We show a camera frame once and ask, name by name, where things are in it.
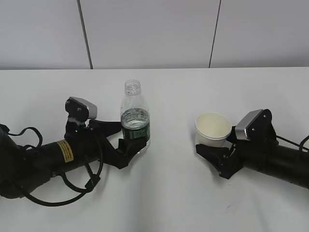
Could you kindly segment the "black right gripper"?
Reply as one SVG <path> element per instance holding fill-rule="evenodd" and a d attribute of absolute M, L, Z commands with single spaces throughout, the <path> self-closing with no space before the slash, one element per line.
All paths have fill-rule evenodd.
<path fill-rule="evenodd" d="M 226 139 L 232 143 L 231 148 L 197 144 L 196 152 L 212 164 L 219 176 L 225 179 L 230 179 L 244 167 L 265 172 L 269 154 L 278 145 L 276 133 L 274 137 L 260 141 L 243 141 L 237 139 L 235 127 L 232 126 L 231 133 Z"/>

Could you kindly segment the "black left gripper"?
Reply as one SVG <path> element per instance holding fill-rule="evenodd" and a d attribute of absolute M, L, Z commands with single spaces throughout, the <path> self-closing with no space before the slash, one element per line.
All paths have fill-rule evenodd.
<path fill-rule="evenodd" d="M 118 148 L 114 148 L 108 137 L 121 129 L 121 122 L 91 119 L 87 126 L 85 123 L 77 125 L 67 122 L 64 138 L 69 142 L 75 158 L 93 162 L 103 156 L 104 163 L 123 169 L 146 147 L 147 140 L 146 137 L 119 139 Z"/>

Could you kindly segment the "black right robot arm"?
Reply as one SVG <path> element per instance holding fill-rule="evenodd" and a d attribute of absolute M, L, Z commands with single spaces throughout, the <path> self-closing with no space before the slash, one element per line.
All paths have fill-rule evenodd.
<path fill-rule="evenodd" d="M 237 140 L 235 127 L 227 140 L 231 148 L 196 145 L 196 152 L 208 161 L 224 179 L 230 179 L 243 168 L 273 176 L 289 183 L 309 188 L 309 153 L 279 145 L 273 126 L 265 140 L 257 144 Z"/>

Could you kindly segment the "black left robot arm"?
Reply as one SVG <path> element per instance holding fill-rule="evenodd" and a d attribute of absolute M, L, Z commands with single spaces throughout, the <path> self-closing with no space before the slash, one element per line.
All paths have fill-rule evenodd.
<path fill-rule="evenodd" d="M 119 139 L 114 148 L 108 137 L 120 132 L 120 122 L 90 120 L 88 125 L 75 126 L 67 123 L 63 140 L 49 144 L 42 143 L 41 133 L 34 127 L 39 143 L 37 146 L 17 145 L 7 126 L 0 126 L 0 195 L 15 199 L 30 197 L 33 190 L 48 182 L 54 176 L 61 176 L 65 184 L 80 194 L 94 189 L 100 173 L 90 170 L 90 163 L 99 161 L 123 169 L 147 143 L 141 136 L 135 139 Z M 90 176 L 84 188 L 69 182 L 65 173 L 84 166 Z"/>

